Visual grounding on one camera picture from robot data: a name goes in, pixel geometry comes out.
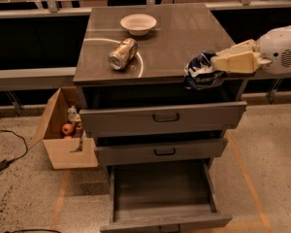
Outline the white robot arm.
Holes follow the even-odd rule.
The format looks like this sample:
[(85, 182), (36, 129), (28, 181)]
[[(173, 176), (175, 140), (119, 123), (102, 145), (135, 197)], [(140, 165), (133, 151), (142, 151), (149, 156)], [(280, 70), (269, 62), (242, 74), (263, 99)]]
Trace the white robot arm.
[(258, 40), (247, 40), (217, 52), (210, 60), (215, 70), (252, 74), (291, 73), (291, 25), (270, 30)]

